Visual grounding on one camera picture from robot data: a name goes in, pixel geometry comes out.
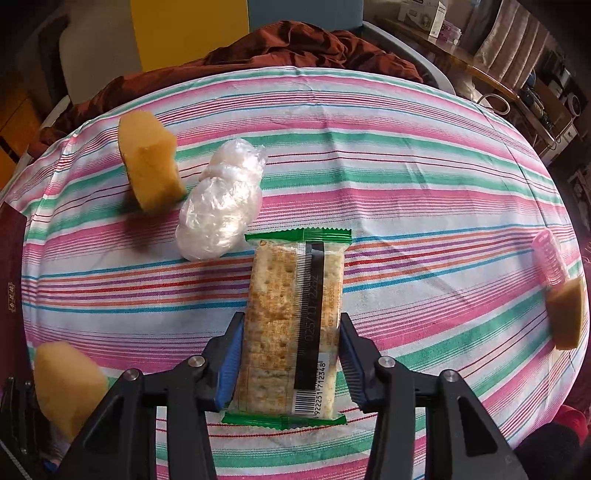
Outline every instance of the wall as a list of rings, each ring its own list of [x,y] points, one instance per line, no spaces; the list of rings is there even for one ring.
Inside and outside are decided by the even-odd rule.
[[[248,33],[246,0],[131,0],[143,71],[204,57]]]

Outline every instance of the sponge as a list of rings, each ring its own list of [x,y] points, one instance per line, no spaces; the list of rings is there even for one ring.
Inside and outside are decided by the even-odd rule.
[[[152,113],[123,115],[117,137],[129,183],[144,212],[166,210],[186,195],[174,161],[177,138]]]
[[[69,442],[109,388],[96,363],[67,342],[49,342],[37,348],[33,377],[41,412]]]
[[[579,346],[583,325],[585,286],[582,277],[567,280],[546,295],[550,331],[557,350]]]

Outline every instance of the yellow panel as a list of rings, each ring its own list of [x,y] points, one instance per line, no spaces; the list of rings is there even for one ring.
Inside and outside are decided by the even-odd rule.
[[[248,33],[246,0],[131,0],[145,72],[204,57]]]
[[[35,138],[41,122],[33,103],[26,99],[17,111],[12,114],[8,123],[0,131],[0,135],[20,157],[27,151],[27,146]]]
[[[16,166],[17,164],[0,148],[0,189],[3,189],[8,183]]]

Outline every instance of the table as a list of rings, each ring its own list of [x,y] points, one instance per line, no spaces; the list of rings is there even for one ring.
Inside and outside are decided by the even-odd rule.
[[[189,189],[227,139],[265,145],[264,202],[251,232],[351,228],[343,309],[360,335],[407,367],[458,370],[511,445],[552,418],[580,368],[580,348],[551,343],[530,242],[543,227],[572,274],[583,268],[568,214],[535,152],[500,117],[400,79],[271,67],[176,85],[102,115],[54,144],[13,185],[28,217],[22,266],[31,357],[67,340],[115,379],[167,369],[200,352],[245,307],[252,250],[190,263],[174,242],[178,207],[138,211],[119,156],[119,116],[154,112],[178,136]],[[276,431],[208,416],[221,478],[360,478],[375,416]],[[165,411],[157,422],[167,475]],[[415,476],[424,472],[417,410]]]

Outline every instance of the red cloth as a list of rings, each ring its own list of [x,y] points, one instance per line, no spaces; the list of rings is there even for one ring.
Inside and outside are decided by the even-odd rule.
[[[22,245],[27,218],[0,205],[0,396],[7,377],[33,379],[22,322]]]
[[[282,21],[262,27],[200,60],[116,78],[93,99],[60,115],[53,127],[44,128],[39,139],[29,145],[28,152],[39,158],[53,142],[87,120],[156,90],[216,73],[286,65],[358,70],[423,82],[411,62],[386,53],[351,32],[330,33],[302,22]]]
[[[589,435],[589,427],[587,426],[585,415],[568,405],[561,405],[552,421],[573,430],[577,434],[577,437],[579,437],[579,445],[582,445],[587,435]]]

